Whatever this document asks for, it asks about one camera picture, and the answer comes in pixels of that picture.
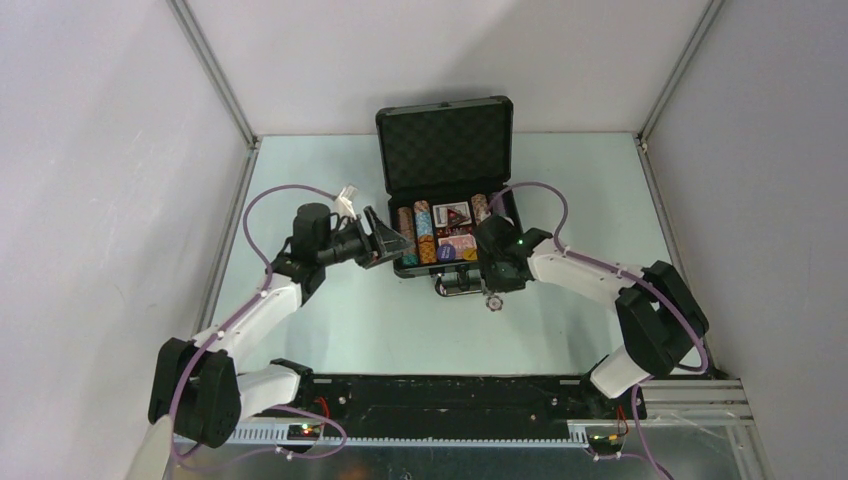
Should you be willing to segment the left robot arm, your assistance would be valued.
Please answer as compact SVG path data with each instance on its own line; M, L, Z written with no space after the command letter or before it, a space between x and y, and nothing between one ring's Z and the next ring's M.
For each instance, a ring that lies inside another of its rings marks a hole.
M247 371L244 362L279 324L317 292L329 267L354 261L363 269L402 256L411 241L367 206L341 215L320 203L300 206L292 235L266 267L257 292L230 319L190 340L171 338L160 348L148 421L166 419L170 431L217 448L238 423L296 399L305 369L274 361Z

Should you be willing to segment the black poker set case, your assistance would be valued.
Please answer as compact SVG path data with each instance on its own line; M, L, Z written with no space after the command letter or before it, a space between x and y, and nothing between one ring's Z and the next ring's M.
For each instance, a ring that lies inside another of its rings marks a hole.
M395 106L375 115L385 190L389 196L390 225L399 232L397 210L425 200L436 205L467 202L472 223L437 228L438 239L472 234L475 223L471 197L484 194L489 200L499 193L506 209L504 217L518 224L514 196L505 192L511 179L513 111L511 99L489 96L426 105ZM393 263L401 279L430 278L441 297L481 292L483 279L477 261L462 257L452 262L422 265L417 239L413 247Z

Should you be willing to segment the blue playing card deck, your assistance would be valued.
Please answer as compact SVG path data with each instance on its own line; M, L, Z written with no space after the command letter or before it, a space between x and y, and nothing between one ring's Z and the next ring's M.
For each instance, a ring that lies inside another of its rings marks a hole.
M437 228L452 228L472 223L472 213L467 202L436 205L432 208L434 225Z

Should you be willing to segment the blue small blind button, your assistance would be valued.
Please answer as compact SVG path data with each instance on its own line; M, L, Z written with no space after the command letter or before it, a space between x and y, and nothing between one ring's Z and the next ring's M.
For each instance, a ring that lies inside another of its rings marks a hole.
M438 262L452 262L456 260L456 248L450 243L441 243L436 250Z

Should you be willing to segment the poker chip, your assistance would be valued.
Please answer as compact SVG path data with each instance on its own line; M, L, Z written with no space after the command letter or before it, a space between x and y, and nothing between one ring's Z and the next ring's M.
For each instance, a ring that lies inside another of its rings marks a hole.
M490 295L485 299L485 306L491 312L498 312L503 309L503 300L497 295Z

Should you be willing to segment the red playing card deck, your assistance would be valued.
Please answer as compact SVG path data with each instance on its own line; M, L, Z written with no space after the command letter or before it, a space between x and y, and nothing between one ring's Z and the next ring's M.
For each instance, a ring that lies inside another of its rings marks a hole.
M462 257L466 251L477 248L476 240L472 234L453 235L438 239L438 245L451 245L456 257Z

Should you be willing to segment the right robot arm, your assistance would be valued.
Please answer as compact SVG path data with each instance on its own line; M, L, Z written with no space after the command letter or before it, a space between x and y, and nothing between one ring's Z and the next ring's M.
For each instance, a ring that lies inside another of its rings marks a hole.
M645 380L670 374L690 351L700 358L696 371L707 369L703 337L709 322L673 265L611 264L563 245L549 232L523 231L501 216L484 220L473 236L491 297L535 281L577 293L616 314L623 344L587 374L590 392L618 398Z

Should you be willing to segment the black triangular all-in marker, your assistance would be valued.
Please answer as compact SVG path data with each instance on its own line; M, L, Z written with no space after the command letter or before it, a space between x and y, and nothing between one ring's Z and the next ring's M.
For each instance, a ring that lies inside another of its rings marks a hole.
M468 214L462 208L454 206L442 208L440 218L446 227L465 225L470 221Z

